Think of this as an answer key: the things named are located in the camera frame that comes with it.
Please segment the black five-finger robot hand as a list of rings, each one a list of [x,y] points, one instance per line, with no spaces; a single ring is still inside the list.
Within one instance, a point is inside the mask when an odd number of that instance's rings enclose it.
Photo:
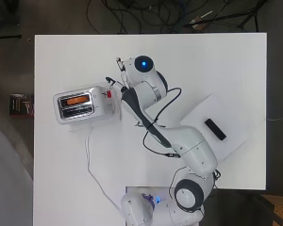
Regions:
[[[109,83],[110,89],[117,88],[120,92],[124,92],[128,89],[128,84],[125,81],[125,64],[119,57],[116,58],[116,64],[120,70],[121,80],[115,80],[107,76],[106,81]]]

